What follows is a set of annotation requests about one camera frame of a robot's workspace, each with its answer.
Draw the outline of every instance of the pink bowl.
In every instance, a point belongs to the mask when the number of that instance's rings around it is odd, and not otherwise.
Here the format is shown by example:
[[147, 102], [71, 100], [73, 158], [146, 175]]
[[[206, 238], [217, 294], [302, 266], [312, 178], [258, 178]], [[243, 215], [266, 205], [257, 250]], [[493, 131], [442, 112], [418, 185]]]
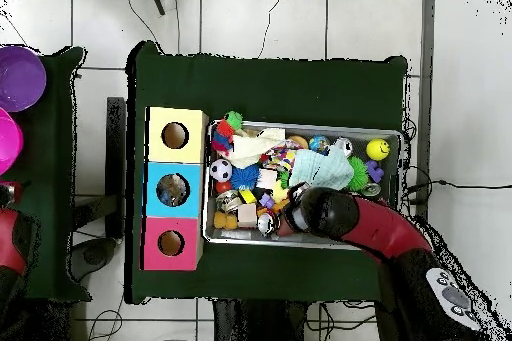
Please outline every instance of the pink bowl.
[[12, 166], [23, 148], [23, 133], [18, 124], [0, 108], [0, 175]]

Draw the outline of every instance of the green table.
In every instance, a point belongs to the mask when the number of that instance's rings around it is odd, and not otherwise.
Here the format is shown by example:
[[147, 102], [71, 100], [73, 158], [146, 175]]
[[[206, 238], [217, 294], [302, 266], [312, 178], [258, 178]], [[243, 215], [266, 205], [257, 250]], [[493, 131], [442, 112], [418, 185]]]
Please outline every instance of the green table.
[[90, 300], [68, 274], [73, 227], [74, 129], [73, 74], [84, 50], [68, 48], [43, 56], [46, 89], [32, 107], [11, 116], [24, 136], [22, 153], [2, 180], [30, 181], [21, 202], [12, 206], [33, 220], [27, 298]]
[[200, 109], [210, 119], [237, 110], [246, 120], [401, 130], [403, 57], [243, 60], [165, 56], [142, 42], [128, 59], [127, 256], [125, 297], [378, 300], [377, 267], [358, 250], [206, 243], [194, 272], [139, 270], [144, 109]]

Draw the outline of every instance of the metal tray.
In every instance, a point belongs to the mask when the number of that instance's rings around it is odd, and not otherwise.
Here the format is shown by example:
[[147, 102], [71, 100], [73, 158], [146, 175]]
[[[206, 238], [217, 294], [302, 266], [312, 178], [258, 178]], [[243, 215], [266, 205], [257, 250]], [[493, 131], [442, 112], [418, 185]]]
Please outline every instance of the metal tray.
[[[314, 248], [334, 248], [334, 249], [356, 249], [347, 244], [332, 241], [328, 238], [320, 238], [309, 234], [294, 234], [287, 237], [277, 237], [273, 235], [270, 238], [264, 238], [257, 229], [235, 229], [225, 230], [216, 229], [213, 226], [213, 216], [216, 211], [215, 197], [217, 192], [214, 189], [214, 183], [210, 177], [209, 166], [217, 158], [217, 153], [211, 148], [211, 136], [218, 120], [211, 122], [207, 130], [205, 146], [205, 183], [204, 183], [204, 206], [203, 206], [203, 237], [212, 243], [230, 243], [230, 244], [251, 244], [266, 246], [285, 246], [285, 247], [314, 247]], [[246, 122], [243, 128], [262, 130], [266, 128], [284, 128], [286, 137], [291, 135], [300, 135], [306, 139], [314, 135], [325, 135], [331, 143], [338, 137], [350, 139], [353, 145], [353, 155], [360, 157], [363, 161], [368, 160], [366, 155], [366, 144], [374, 138], [382, 138], [388, 142], [391, 151], [382, 163], [384, 169], [384, 178], [380, 182], [382, 196], [390, 203], [393, 208], [400, 206], [401, 182], [402, 179], [402, 161], [404, 152], [404, 139], [400, 132], [378, 130], [378, 129], [356, 129], [356, 128], [336, 128], [330, 126], [312, 126], [312, 125], [293, 125], [264, 122]]]

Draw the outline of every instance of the black and white ball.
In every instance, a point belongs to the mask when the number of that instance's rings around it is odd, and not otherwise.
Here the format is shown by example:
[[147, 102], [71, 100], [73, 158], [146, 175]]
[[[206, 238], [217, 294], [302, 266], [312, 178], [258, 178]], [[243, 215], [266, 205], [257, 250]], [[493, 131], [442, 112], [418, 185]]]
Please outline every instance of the black and white ball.
[[210, 166], [210, 175], [219, 182], [229, 181], [233, 174], [233, 167], [225, 159], [218, 159]]

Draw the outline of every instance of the shape sorter box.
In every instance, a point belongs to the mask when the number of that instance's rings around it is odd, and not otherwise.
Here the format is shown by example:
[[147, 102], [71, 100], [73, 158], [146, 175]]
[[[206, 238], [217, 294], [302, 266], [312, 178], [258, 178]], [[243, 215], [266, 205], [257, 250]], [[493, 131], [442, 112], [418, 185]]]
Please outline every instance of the shape sorter box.
[[[176, 163], [148, 162], [148, 180], [145, 185], [147, 217], [198, 218], [203, 200], [203, 166]], [[179, 206], [167, 206], [158, 199], [158, 182], [166, 175], [180, 175], [185, 180], [187, 195]]]
[[[150, 162], [203, 163], [208, 117], [201, 110], [149, 107], [146, 110], [149, 131], [148, 160]], [[177, 124], [184, 132], [184, 142], [171, 148], [164, 142], [168, 125]]]
[[[203, 254], [199, 218], [146, 218], [144, 265], [146, 271], [194, 271]], [[174, 231], [181, 239], [177, 254], [166, 255], [160, 249], [162, 234]]]

